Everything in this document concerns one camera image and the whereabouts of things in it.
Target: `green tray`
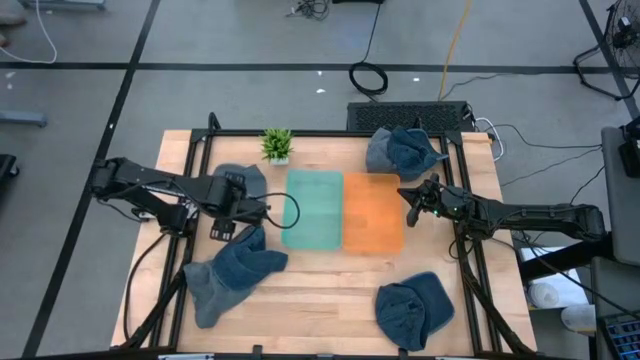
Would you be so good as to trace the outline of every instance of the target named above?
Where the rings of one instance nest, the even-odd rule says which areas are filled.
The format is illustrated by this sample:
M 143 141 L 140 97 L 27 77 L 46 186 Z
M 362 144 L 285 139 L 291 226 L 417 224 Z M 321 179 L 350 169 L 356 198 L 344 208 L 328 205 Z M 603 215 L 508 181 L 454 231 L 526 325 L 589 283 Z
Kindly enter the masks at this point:
M 289 170 L 287 193 L 300 205 L 300 220 L 282 231 L 282 243 L 294 249 L 335 250 L 342 246 L 342 173 Z M 296 207 L 285 200 L 283 223 L 296 218 Z

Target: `desk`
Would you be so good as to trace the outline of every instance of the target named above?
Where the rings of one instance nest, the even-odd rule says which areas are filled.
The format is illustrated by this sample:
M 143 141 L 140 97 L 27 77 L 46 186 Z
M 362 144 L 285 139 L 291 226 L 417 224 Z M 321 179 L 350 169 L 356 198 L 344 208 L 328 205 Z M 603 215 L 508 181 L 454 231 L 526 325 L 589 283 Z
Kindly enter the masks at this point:
M 591 262 L 591 283 L 593 290 L 629 311 L 636 311 L 640 307 L 637 296 L 640 293 L 640 268 L 638 267 L 596 257 Z M 594 296 L 593 301 L 598 318 L 620 314 L 620 310 L 607 304 L 598 296 Z M 614 359 L 600 328 L 596 330 L 596 345 L 598 359 Z
M 190 131 L 166 131 L 156 167 L 181 174 L 190 136 Z M 465 133 L 463 138 L 473 191 L 481 196 L 501 199 L 487 135 Z M 262 160 L 260 140 L 256 136 L 216 136 L 208 173 L 222 163 L 257 164 L 267 178 L 268 192 L 285 191 L 289 168 L 366 172 L 367 142 L 368 139 L 362 137 L 296 137 L 288 167 L 273 167 Z M 200 154 L 196 159 L 201 158 L 202 149 L 198 151 Z M 450 153 L 456 159 L 455 152 L 450 150 Z M 453 159 L 455 181 L 459 185 L 457 161 Z M 194 168 L 199 168 L 198 161 Z M 440 173 L 442 170 L 442 165 L 433 169 Z M 403 186 L 417 186 L 421 181 Z M 270 197 L 268 201 L 272 206 L 271 217 L 280 222 L 284 200 Z M 208 230 L 212 223 L 212 219 L 200 217 L 193 261 L 211 259 L 224 245 L 209 239 Z M 419 272 L 433 271 L 449 294 L 456 315 L 445 328 L 429 337 L 425 350 L 416 354 L 473 354 L 459 266 L 447 254 L 454 239 L 449 220 L 422 214 L 415 228 L 405 228 L 403 252 L 388 256 L 291 250 L 281 244 L 278 229 L 265 223 L 265 230 L 267 247 L 289 254 L 286 270 L 268 277 L 248 299 L 226 313 L 211 329 L 196 327 L 194 307 L 188 295 L 178 351 L 248 353 L 253 345 L 260 344 L 265 353 L 397 355 L 397 347 L 375 323 L 373 305 L 377 288 Z M 157 236 L 155 223 L 141 225 L 134 261 Z M 496 233 L 496 238 L 511 242 L 505 231 Z M 165 242 L 156 248 L 138 269 L 132 284 L 131 329 L 146 317 L 158 297 L 167 246 Z M 514 252 L 495 242 L 485 242 L 484 249 L 496 307 L 522 341 L 535 349 Z M 479 303 L 476 304 L 483 348 L 490 349 L 484 312 Z M 169 337 L 168 324 L 172 313 L 173 305 L 170 304 L 165 312 L 166 325 L 163 326 L 160 345 L 166 344 Z M 123 340 L 121 308 L 112 343 L 120 344 Z

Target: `plastic tray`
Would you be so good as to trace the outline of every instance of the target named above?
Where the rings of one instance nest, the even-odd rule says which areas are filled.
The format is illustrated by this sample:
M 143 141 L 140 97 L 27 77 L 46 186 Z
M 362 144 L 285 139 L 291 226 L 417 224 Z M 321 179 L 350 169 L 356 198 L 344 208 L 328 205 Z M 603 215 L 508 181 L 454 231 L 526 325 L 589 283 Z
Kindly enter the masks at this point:
M 289 170 L 287 193 L 300 205 L 300 220 L 282 231 L 282 243 L 294 249 L 335 250 L 342 246 L 343 176 L 335 171 Z M 296 208 L 285 200 L 283 223 Z
M 342 247 L 357 254 L 397 254 L 404 247 L 397 175 L 344 175 Z

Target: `green plant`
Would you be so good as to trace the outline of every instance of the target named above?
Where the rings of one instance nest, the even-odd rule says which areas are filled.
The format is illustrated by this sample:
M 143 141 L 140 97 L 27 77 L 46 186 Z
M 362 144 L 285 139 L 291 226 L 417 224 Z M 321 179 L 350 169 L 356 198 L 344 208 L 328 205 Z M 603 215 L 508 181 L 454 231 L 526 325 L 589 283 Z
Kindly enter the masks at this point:
M 286 159 L 293 151 L 291 147 L 291 130 L 286 129 L 266 129 L 262 139 L 263 159 Z

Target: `orange tray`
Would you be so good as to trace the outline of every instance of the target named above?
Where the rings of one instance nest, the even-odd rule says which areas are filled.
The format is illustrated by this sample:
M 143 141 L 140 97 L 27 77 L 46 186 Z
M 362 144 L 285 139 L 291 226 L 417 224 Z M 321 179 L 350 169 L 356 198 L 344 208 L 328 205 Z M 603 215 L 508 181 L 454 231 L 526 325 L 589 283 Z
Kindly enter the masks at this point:
M 396 254 L 404 247 L 400 178 L 344 174 L 342 247 L 357 254 Z

